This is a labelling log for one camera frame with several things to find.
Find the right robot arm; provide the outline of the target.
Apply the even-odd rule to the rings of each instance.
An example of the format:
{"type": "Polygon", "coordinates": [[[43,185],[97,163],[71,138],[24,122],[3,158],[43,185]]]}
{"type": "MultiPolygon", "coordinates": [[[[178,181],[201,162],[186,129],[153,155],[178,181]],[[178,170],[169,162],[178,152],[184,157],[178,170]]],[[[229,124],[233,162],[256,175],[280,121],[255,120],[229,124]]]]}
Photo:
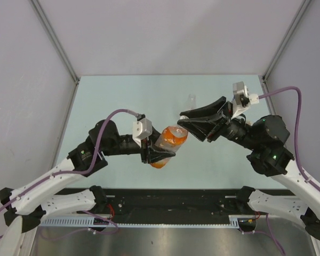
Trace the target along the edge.
{"type": "Polygon", "coordinates": [[[241,119],[250,105],[258,102],[256,94],[235,96],[231,102],[221,97],[205,107],[181,112],[178,125],[199,141],[224,137],[249,149],[251,153],[246,158],[256,173],[281,183],[297,197],[288,200],[244,186],[235,200],[239,213],[271,213],[300,225],[320,241],[320,191],[311,182],[303,181],[297,160],[284,147],[290,136],[284,121],[278,115],[267,115],[252,125],[241,119]]]}

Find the orange drink bottle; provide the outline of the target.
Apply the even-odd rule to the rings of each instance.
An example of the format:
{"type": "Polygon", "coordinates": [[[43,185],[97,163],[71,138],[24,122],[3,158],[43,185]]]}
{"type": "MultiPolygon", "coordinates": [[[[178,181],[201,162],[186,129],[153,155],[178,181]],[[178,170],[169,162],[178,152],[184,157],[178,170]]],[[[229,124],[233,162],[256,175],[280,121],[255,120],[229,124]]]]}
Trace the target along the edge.
{"type": "Polygon", "coordinates": [[[166,127],[155,145],[161,149],[165,149],[176,153],[179,148],[186,142],[188,138],[188,131],[178,125],[171,125],[166,127]]]}

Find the clear water bottle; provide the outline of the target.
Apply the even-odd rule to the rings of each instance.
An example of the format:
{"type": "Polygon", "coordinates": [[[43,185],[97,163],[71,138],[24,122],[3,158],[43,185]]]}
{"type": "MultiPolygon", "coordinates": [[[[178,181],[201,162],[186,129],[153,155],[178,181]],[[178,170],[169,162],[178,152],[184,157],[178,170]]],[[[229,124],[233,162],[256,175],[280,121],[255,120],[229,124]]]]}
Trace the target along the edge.
{"type": "Polygon", "coordinates": [[[185,103],[185,110],[193,110],[196,108],[196,96],[190,94],[185,103]]]}

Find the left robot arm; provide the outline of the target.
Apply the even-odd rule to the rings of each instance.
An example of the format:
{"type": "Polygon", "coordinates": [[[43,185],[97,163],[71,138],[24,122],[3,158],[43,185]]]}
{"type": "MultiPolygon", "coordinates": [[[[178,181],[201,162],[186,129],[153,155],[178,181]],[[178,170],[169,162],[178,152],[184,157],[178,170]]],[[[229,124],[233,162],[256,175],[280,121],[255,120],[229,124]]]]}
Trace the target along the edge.
{"type": "Polygon", "coordinates": [[[59,192],[106,167],[107,156],[139,154],[145,164],[174,157],[174,152],[154,144],[159,136],[146,118],[134,122],[133,133],[126,135],[119,134],[112,120],[101,120],[89,130],[84,142],[46,174],[19,189],[0,190],[0,202],[6,209],[5,224],[10,226],[17,217],[22,217],[21,231],[25,233],[53,215],[84,211],[102,213],[109,200],[100,186],[68,195],[59,192]]]}

